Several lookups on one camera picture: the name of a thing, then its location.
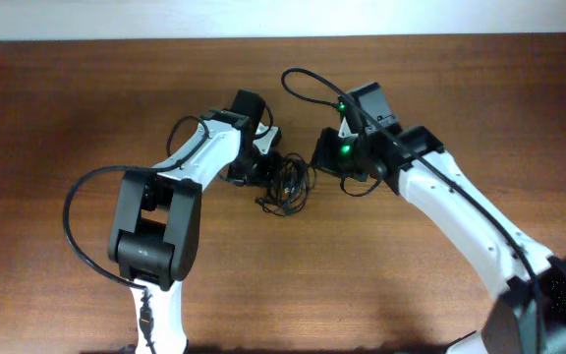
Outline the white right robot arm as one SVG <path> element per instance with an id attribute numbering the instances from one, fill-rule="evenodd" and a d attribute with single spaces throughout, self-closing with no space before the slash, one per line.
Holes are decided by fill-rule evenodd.
<path id="1" fill-rule="evenodd" d="M 379 120 L 351 133 L 325 128 L 311 162 L 340 180 L 373 178 L 423 212 L 480 277 L 493 307 L 482 329 L 444 353 L 566 353 L 566 257 L 556 257 L 495 207 L 427 128 Z"/>

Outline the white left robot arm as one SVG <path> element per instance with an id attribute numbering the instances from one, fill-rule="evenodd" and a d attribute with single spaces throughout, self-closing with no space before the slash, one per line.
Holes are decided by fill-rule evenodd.
<path id="1" fill-rule="evenodd" d="M 202 194 L 224 167 L 269 157 L 280 139 L 276 126 L 211 109 L 151 171 L 124 174 L 107 251 L 134 284 L 138 341 L 124 352 L 186 352 L 182 285 L 198 251 Z"/>

